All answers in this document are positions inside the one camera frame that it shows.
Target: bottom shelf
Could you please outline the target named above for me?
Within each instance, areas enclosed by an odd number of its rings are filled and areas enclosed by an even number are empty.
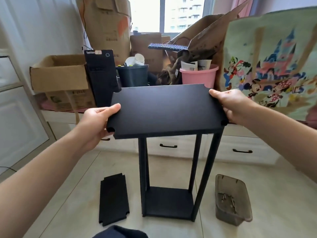
[[[145,216],[191,220],[194,201],[187,189],[151,186],[145,197]]]

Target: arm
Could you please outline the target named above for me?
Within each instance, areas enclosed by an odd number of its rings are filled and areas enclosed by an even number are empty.
[[[317,130],[256,104],[239,90],[209,93],[223,105],[230,121],[243,125],[295,167],[317,180]]]
[[[0,184],[1,237],[26,233],[81,156],[110,135],[105,130],[107,119],[119,109],[120,104],[88,109],[70,133]]]

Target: drawer handle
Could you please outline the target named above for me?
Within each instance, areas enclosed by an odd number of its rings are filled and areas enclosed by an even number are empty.
[[[177,145],[174,145],[174,146],[165,146],[163,144],[159,144],[161,147],[166,147],[166,148],[177,148]]]
[[[235,148],[233,148],[232,150],[233,150],[233,152],[238,152],[238,153],[247,153],[247,154],[253,153],[252,150],[249,150],[249,151],[239,151],[239,150],[236,150]]]

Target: black trash can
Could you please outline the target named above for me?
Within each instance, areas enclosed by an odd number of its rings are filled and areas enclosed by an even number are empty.
[[[116,67],[123,88],[147,86],[149,65]]]

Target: paper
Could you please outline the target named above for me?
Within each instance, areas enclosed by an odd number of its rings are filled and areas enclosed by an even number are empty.
[[[186,63],[181,61],[182,69],[185,71],[197,71],[198,70],[198,62]]]
[[[209,70],[211,64],[210,60],[198,60],[198,70]]]

